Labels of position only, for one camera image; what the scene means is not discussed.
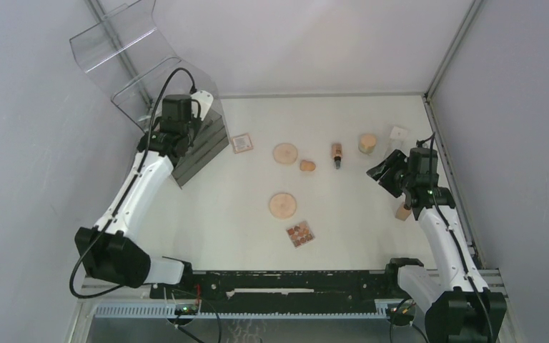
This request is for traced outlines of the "small square pink compact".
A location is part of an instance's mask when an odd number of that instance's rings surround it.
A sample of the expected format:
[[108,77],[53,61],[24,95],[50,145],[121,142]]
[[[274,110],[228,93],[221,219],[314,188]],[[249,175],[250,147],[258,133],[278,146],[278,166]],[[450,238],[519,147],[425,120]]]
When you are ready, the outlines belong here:
[[231,138],[233,152],[239,154],[250,151],[254,148],[251,136],[249,134],[241,134]]

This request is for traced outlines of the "clear acrylic makeup organizer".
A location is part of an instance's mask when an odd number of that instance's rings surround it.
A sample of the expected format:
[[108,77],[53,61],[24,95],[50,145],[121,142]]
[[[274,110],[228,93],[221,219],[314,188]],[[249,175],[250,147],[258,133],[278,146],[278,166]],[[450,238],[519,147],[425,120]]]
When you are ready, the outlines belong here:
[[158,95],[185,94],[191,86],[214,97],[193,146],[175,164],[172,177],[185,186],[229,143],[224,109],[215,82],[198,67],[179,57],[153,20],[154,1],[127,1],[107,11],[101,1],[87,1],[96,23],[70,38],[79,68],[111,103],[142,131],[153,109],[161,109]]

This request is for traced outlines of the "orange blender sponge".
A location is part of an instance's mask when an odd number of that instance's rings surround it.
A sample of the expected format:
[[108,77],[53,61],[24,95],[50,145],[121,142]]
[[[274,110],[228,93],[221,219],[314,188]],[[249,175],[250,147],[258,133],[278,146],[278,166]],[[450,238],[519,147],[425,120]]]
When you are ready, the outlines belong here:
[[309,160],[302,160],[300,162],[300,170],[303,172],[313,172],[316,170],[316,163]]

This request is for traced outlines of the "round beige sponge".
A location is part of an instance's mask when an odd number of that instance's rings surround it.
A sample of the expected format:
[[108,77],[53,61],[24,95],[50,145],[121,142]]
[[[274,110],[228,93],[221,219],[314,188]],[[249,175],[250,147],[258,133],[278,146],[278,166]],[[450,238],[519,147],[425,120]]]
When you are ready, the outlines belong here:
[[297,161],[298,150],[294,144],[281,143],[273,149],[272,155],[278,164],[291,165]]
[[278,193],[269,201],[269,211],[277,219],[289,219],[297,211],[297,201],[289,193]]

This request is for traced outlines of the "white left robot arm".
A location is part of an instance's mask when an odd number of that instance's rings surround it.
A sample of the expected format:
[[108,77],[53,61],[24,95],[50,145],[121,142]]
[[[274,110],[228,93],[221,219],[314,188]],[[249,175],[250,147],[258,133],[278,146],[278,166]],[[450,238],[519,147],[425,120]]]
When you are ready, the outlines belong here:
[[137,240],[157,191],[191,149],[213,101],[205,90],[163,98],[162,114],[150,116],[132,168],[112,203],[93,227],[81,227],[75,234],[75,272],[83,268],[88,277],[110,282],[116,289],[166,284],[179,298],[194,291],[194,277],[184,272],[186,262],[151,256]]

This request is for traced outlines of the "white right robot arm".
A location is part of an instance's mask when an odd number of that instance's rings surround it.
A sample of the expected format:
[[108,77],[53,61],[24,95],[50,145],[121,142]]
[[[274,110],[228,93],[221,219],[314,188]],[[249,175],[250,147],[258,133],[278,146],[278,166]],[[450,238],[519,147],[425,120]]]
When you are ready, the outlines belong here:
[[496,342],[507,304],[475,265],[460,225],[451,191],[438,185],[437,152],[415,147],[409,154],[394,150],[367,175],[394,197],[405,196],[430,245],[439,274],[433,279],[418,261],[396,259],[385,290],[406,294],[424,314],[429,342]]

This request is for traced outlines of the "clear liquid bottle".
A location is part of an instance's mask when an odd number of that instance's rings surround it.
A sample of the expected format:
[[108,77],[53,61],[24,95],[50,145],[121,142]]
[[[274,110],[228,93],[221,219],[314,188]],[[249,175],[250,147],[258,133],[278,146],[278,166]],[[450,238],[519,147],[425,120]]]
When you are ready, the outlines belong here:
[[394,150],[402,149],[402,145],[404,144],[409,132],[410,131],[408,129],[405,129],[400,126],[392,127],[390,131],[388,143],[387,143],[387,148],[385,151],[385,157],[388,157],[389,155],[391,155],[391,153],[393,153]]

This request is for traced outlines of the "cream jar gold lid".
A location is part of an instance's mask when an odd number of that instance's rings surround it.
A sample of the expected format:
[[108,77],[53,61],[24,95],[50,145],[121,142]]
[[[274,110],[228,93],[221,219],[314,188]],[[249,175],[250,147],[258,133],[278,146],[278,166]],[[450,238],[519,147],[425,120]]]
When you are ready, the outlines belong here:
[[362,134],[359,139],[358,149],[363,154],[371,154],[377,145],[377,137],[374,134]]

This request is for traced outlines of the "BB cream tube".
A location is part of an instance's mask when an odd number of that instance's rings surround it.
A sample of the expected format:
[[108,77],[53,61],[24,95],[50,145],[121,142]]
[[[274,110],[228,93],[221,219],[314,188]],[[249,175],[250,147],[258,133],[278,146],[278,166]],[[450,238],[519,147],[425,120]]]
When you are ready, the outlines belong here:
[[342,145],[334,143],[332,145],[332,159],[336,169],[340,169],[342,162]]

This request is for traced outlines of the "eyeshadow palette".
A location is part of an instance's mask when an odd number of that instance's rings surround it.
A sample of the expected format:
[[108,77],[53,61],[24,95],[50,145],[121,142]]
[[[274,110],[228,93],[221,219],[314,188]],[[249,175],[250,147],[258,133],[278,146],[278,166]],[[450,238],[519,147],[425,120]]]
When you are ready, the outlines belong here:
[[315,235],[312,232],[307,221],[300,222],[285,230],[287,236],[294,248],[299,248],[312,242],[315,239]]

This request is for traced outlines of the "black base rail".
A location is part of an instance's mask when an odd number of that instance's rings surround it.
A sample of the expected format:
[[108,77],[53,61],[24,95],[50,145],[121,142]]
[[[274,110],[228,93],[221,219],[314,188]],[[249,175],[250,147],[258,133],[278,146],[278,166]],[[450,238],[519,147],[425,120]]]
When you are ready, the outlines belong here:
[[150,299],[206,302],[219,314],[372,314],[403,293],[384,271],[195,271],[176,285],[158,284]]

